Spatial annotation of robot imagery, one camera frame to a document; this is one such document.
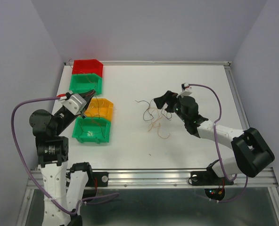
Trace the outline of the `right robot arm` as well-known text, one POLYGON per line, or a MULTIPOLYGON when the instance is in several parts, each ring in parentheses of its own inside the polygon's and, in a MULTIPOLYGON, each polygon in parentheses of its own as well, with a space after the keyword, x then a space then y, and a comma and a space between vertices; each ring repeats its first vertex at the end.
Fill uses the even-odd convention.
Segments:
POLYGON ((257 129, 241 130, 216 125, 199 114, 193 97, 167 91, 163 96, 154 98, 154 102, 158 109, 167 105, 165 110, 175 113, 189 134, 212 140, 216 146, 223 145, 233 151, 233 157, 225 160, 219 153, 218 160, 208 166, 205 178, 211 184, 239 173, 254 178, 275 160, 274 153, 257 129))

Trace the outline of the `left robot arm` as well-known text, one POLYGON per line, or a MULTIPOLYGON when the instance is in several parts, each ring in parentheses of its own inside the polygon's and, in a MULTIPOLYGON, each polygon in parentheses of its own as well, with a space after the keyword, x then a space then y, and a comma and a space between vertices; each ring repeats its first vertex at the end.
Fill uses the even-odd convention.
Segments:
POLYGON ((29 118, 43 179, 44 226, 82 225, 82 196, 85 186, 93 182, 93 172, 88 162, 68 168, 68 138, 61 133, 78 116, 83 116, 95 93, 94 90, 65 93, 62 107, 55 114, 40 109, 29 118))

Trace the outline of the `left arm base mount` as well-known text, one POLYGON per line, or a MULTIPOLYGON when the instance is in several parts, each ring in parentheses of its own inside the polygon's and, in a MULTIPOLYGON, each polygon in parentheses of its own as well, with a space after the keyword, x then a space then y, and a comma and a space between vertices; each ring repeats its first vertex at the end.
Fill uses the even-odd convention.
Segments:
POLYGON ((97 196, 99 187, 107 187, 109 175, 109 173, 106 171, 93 171, 91 165, 88 162, 86 163, 85 169, 87 172, 88 181, 83 192, 83 199, 97 196))

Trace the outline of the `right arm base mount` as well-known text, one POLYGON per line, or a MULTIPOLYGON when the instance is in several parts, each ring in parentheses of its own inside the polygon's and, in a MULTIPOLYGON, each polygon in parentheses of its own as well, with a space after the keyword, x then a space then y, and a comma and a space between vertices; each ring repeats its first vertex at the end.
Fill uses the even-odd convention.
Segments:
POLYGON ((188 178, 188 184, 192 186, 217 186, 217 188, 205 188, 206 196, 214 201, 222 201, 225 197, 225 186, 234 185, 234 182, 228 181, 225 177, 218 177, 213 171, 212 166, 218 163, 216 160, 208 165, 206 171, 191 172, 188 178))

